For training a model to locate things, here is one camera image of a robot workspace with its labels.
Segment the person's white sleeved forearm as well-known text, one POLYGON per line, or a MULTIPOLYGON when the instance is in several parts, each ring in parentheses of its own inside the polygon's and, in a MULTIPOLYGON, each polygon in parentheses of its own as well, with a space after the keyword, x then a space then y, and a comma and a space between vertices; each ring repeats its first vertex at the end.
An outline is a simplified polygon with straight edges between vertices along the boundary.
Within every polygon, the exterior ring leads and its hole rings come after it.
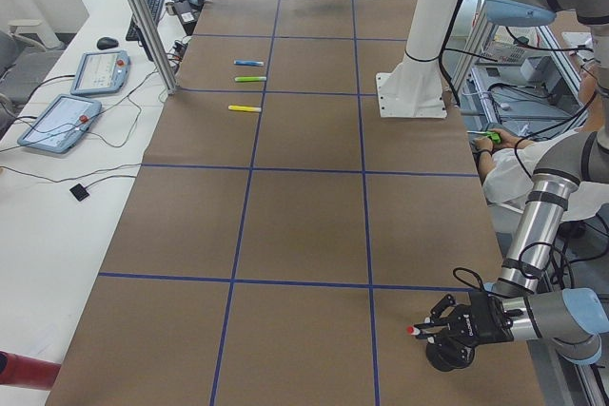
MULTIPOLYGON (((482 183, 485 199, 490 203, 507 203, 524 209, 533 183, 516 156, 519 156, 527 172, 533 174, 541 157, 552 146, 576 133, 576 130, 570 130, 552 140, 534 142, 520 149, 518 153, 515 153, 513 148, 495 152, 491 160, 495 166, 482 183)), ((606 203, 608 189, 604 184, 582 182, 579 189, 569 197, 568 210, 563 214, 562 220, 567 222, 591 218, 606 203)))

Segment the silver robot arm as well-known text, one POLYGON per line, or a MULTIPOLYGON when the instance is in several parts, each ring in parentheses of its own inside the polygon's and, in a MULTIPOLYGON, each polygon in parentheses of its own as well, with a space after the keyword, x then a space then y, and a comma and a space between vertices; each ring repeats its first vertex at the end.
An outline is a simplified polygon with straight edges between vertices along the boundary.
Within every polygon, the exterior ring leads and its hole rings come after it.
MULTIPOLYGON (((573 10, 591 31, 597 64, 597 92, 608 95, 608 0, 485 0, 490 22, 504 27, 552 23, 559 11, 573 10)), ((470 293, 458 304, 444 297, 411 332, 426 341, 426 356, 443 372, 468 367, 478 346, 546 339, 572 363, 589 365, 601 354, 608 318, 588 288, 537 294, 552 243, 569 197, 583 182, 608 180, 608 131, 577 133, 553 145, 532 174, 527 196, 501 275, 490 290, 470 293)))

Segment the person's hand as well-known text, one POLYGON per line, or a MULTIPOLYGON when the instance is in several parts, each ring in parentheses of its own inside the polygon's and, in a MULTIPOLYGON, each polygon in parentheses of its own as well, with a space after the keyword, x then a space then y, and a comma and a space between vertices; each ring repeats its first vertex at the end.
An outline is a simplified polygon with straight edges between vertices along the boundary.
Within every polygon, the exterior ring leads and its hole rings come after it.
POLYGON ((514 147, 520 139, 518 136, 501 128, 470 131, 470 134, 474 136, 472 145, 475 147, 475 150, 488 154, 493 154, 500 149, 514 147))

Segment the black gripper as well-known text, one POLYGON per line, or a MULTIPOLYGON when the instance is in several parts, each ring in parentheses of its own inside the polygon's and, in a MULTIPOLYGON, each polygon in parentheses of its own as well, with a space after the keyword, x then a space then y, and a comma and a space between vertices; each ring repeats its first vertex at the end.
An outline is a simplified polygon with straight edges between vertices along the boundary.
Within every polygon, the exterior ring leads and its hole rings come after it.
POLYGON ((473 292, 469 294, 469 304, 457 304, 453 295, 445 295, 434 305, 424 320, 430 328, 444 326, 448 320, 446 333, 441 330, 414 328, 414 338, 429 344, 442 343, 453 354, 472 354, 474 349, 484 344, 512 342, 512 320, 506 315, 502 302, 491 295, 473 292), (453 311, 449 317, 443 313, 453 311))

